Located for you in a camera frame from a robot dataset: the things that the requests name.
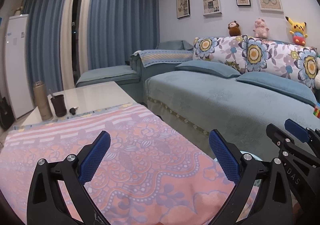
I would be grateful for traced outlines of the newspaper print canvas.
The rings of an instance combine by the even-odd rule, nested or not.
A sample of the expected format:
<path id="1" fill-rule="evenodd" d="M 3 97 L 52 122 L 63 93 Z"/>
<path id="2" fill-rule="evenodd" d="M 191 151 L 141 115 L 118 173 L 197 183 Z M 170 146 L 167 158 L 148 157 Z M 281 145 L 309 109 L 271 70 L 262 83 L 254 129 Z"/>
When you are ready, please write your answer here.
<path id="1" fill-rule="evenodd" d="M 203 0 L 203 16 L 212 16 L 221 13 L 220 0 Z"/>

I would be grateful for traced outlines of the gold thermos flask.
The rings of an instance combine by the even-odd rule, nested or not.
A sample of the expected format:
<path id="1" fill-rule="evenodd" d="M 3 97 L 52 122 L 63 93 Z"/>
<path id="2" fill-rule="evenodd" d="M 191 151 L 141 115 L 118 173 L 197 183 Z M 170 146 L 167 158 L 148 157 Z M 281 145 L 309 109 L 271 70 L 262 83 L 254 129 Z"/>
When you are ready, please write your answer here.
<path id="1" fill-rule="evenodd" d="M 33 84 L 33 92 L 42 121 L 50 120 L 53 114 L 48 101 L 45 84 L 42 81 L 35 82 Z"/>

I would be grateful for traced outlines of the pikachu plush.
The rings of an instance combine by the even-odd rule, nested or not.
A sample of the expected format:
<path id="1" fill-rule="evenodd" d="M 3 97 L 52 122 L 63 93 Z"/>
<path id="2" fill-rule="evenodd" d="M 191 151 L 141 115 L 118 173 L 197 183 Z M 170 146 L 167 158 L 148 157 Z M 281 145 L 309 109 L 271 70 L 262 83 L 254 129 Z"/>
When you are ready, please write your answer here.
<path id="1" fill-rule="evenodd" d="M 297 45 L 300 46 L 305 46 L 306 45 L 306 38 L 308 37 L 306 33 L 306 22 L 294 22 L 291 20 L 289 17 L 285 17 L 286 20 L 289 22 L 291 25 L 289 33 L 292 35 L 293 42 Z"/>

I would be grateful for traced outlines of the teal pillow left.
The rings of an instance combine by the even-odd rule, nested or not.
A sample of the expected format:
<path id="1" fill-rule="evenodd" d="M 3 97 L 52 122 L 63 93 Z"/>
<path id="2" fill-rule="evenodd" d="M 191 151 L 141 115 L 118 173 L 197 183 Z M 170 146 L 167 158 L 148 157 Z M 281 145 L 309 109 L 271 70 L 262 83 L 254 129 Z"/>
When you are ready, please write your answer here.
<path id="1" fill-rule="evenodd" d="M 175 70 L 205 73 L 224 79 L 239 77 L 241 74 L 234 68 L 219 62 L 191 60 L 183 62 L 175 67 Z"/>

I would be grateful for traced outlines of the teal pillow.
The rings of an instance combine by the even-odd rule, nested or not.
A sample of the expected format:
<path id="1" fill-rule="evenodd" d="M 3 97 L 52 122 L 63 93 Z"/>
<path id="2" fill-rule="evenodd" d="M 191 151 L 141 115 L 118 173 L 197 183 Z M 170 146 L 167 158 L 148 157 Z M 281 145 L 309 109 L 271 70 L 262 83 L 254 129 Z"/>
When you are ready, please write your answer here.
<path id="1" fill-rule="evenodd" d="M 266 88 L 282 95 L 289 96 L 310 106 L 316 106 L 317 100 L 312 90 L 299 82 L 272 75 L 265 72 L 248 72 L 235 79 L 262 88 Z"/>
<path id="2" fill-rule="evenodd" d="M 224 79 L 239 77 L 241 74 L 234 68 L 219 62 L 191 60 L 183 62 L 175 67 L 175 70 L 205 73 Z"/>

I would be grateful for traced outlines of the black car key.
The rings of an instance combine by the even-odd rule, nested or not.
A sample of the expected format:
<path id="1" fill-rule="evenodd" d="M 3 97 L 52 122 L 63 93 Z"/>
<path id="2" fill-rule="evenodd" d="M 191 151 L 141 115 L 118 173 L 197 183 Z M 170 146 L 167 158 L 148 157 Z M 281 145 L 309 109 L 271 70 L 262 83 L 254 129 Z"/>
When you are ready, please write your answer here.
<path id="1" fill-rule="evenodd" d="M 77 109 L 78 109 L 78 107 L 72 107 L 72 108 L 70 108 L 70 109 L 69 109 L 70 114 L 74 116 L 74 115 L 76 114 Z"/>

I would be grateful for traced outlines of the floral cushion left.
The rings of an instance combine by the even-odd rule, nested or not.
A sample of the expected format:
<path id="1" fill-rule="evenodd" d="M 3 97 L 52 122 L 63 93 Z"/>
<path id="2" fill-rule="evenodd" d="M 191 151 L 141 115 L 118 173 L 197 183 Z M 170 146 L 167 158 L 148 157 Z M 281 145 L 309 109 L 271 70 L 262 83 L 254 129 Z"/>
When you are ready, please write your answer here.
<path id="1" fill-rule="evenodd" d="M 193 60 L 226 64 L 244 74 L 247 60 L 247 35 L 228 37 L 197 37 Z"/>

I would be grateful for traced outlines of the blue curtain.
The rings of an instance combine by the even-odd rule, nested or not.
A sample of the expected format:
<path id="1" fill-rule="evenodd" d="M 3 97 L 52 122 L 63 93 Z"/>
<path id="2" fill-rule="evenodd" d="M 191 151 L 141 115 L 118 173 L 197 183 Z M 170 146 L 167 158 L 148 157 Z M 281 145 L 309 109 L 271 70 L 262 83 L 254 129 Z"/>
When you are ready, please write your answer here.
<path id="1" fill-rule="evenodd" d="M 124 65 L 137 50 L 159 44 L 159 0 L 90 0 L 90 70 Z"/>
<path id="2" fill-rule="evenodd" d="M 25 0 L 28 15 L 25 50 L 29 87 L 42 81 L 47 92 L 63 88 L 60 34 L 65 0 Z"/>

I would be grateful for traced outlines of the brown monkey plush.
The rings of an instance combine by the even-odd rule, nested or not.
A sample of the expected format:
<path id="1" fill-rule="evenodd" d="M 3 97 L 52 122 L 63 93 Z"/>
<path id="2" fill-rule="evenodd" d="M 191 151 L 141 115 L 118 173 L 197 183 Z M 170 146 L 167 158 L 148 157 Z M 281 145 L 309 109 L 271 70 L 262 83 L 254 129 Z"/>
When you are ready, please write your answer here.
<path id="1" fill-rule="evenodd" d="M 240 25 L 237 23 L 237 21 L 232 21 L 228 24 L 228 31 L 230 36 L 241 35 Z"/>

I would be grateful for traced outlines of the butterfly framed picture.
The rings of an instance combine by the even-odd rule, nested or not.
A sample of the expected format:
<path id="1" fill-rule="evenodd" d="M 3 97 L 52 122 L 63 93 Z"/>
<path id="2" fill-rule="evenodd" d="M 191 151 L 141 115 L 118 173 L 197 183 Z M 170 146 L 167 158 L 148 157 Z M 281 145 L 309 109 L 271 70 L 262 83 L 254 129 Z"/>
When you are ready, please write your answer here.
<path id="1" fill-rule="evenodd" d="M 283 12 L 281 0 L 258 0 L 261 11 Z"/>

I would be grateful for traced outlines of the black framed picture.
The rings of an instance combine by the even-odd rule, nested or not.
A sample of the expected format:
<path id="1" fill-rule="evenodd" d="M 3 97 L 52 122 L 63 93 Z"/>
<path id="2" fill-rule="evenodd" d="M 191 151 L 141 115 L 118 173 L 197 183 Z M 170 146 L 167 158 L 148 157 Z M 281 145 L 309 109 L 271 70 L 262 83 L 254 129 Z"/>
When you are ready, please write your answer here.
<path id="1" fill-rule="evenodd" d="M 176 14 L 177 19 L 190 16 L 190 1 L 189 0 L 176 0 Z"/>

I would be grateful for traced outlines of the floral cushion right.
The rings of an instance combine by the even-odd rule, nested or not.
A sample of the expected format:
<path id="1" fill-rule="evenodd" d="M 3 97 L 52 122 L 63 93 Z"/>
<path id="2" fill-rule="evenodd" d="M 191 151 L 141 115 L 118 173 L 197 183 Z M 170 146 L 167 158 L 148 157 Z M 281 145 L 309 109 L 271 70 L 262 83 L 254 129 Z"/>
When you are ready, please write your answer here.
<path id="1" fill-rule="evenodd" d="M 265 72 L 319 89 L 318 51 L 291 43 L 244 37 L 246 72 Z"/>

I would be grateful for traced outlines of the pink floral tablecloth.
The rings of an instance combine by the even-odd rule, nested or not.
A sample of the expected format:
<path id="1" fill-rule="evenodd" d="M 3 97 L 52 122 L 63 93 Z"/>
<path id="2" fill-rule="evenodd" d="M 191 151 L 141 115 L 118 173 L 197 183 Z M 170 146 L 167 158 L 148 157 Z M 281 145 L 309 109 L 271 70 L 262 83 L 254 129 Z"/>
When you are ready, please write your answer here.
<path id="1" fill-rule="evenodd" d="M 111 146 L 85 187 L 111 224 L 207 224 L 234 188 L 210 156 L 146 107 L 127 104 L 9 132 L 1 191 L 21 220 L 38 160 L 62 161 L 102 131 Z"/>

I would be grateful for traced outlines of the white refrigerator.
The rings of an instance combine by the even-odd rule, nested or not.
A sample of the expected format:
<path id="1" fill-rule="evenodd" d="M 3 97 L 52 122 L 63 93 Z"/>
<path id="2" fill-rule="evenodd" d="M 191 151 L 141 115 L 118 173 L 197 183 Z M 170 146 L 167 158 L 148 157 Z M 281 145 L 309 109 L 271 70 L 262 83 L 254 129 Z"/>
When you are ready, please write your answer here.
<path id="1" fill-rule="evenodd" d="M 11 108 L 16 119 L 34 109 L 25 51 L 27 23 L 28 15 L 10 17 L 5 35 L 5 77 Z"/>

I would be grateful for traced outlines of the pink pig plush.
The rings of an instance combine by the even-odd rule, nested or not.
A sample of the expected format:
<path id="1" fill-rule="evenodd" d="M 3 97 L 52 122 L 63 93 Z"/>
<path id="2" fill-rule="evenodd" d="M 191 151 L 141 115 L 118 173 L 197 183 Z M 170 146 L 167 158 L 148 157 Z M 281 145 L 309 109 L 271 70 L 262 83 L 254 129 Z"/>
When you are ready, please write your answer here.
<path id="1" fill-rule="evenodd" d="M 269 30 L 263 18 L 255 20 L 253 32 L 256 38 L 268 38 Z"/>

